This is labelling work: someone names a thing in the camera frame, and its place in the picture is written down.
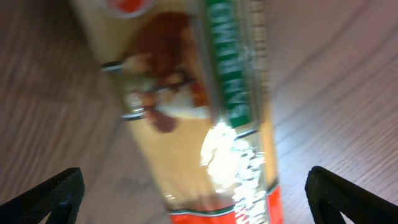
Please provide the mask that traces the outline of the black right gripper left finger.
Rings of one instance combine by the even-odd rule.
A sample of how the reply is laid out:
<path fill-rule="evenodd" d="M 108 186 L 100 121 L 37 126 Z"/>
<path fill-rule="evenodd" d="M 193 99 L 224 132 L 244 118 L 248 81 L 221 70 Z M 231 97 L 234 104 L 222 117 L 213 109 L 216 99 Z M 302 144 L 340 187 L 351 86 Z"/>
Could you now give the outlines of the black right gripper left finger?
<path fill-rule="evenodd" d="M 1 223 L 74 224 L 84 194 L 80 168 L 68 168 L 2 204 Z"/>

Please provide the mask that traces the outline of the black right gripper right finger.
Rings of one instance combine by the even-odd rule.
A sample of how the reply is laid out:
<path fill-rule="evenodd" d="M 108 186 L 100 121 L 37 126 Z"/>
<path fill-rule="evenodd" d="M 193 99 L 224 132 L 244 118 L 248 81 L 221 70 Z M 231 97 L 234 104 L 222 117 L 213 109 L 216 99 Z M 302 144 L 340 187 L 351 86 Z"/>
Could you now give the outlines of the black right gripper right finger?
<path fill-rule="evenodd" d="M 308 173 L 305 193 L 316 224 L 397 223 L 397 205 L 354 183 L 315 166 Z"/>

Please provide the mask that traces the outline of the orange yellow spaghetti packet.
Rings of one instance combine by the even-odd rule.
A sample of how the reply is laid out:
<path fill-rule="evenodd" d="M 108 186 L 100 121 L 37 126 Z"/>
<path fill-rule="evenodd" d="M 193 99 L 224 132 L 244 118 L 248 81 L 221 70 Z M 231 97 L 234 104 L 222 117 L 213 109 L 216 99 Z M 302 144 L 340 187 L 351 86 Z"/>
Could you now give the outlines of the orange yellow spaghetti packet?
<path fill-rule="evenodd" d="M 172 223 L 284 221 L 262 1 L 73 1 Z"/>

